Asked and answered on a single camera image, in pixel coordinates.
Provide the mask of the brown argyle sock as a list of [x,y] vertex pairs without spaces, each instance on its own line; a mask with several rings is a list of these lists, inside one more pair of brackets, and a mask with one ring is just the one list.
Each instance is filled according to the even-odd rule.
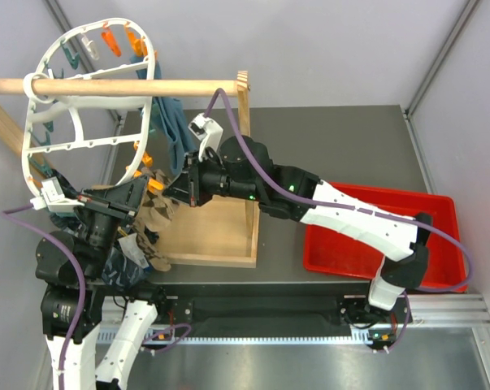
[[138,232],[148,229],[160,233],[171,225],[179,206],[179,202],[163,196],[162,191],[153,193],[146,190],[132,226]]
[[134,232],[137,248],[143,253],[145,260],[156,270],[167,272],[171,269],[169,258],[161,253],[145,233]]

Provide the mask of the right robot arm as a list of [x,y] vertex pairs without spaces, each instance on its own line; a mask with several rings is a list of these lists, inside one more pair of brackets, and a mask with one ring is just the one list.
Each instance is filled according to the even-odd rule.
[[218,152],[207,151],[205,157],[186,156],[183,171],[163,192],[166,197],[191,207],[215,196],[252,201],[272,218],[326,228],[376,249],[384,257],[363,302],[373,321],[385,320],[397,298],[422,283],[429,214],[391,214],[360,201],[308,171],[273,163],[267,147],[248,136],[233,136]]

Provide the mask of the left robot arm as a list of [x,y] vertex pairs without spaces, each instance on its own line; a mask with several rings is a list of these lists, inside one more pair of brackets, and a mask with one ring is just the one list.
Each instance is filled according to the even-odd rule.
[[58,176],[43,180],[36,206],[72,212],[73,232],[44,234],[36,249],[36,277],[46,282],[41,301],[42,331],[50,351],[57,389],[125,389],[144,337],[153,322],[164,320],[169,304],[163,292],[138,283],[128,297],[122,323],[101,362],[96,343],[102,306],[115,289],[99,285],[115,252],[118,229],[135,219],[149,179],[140,175],[122,184],[77,192]]

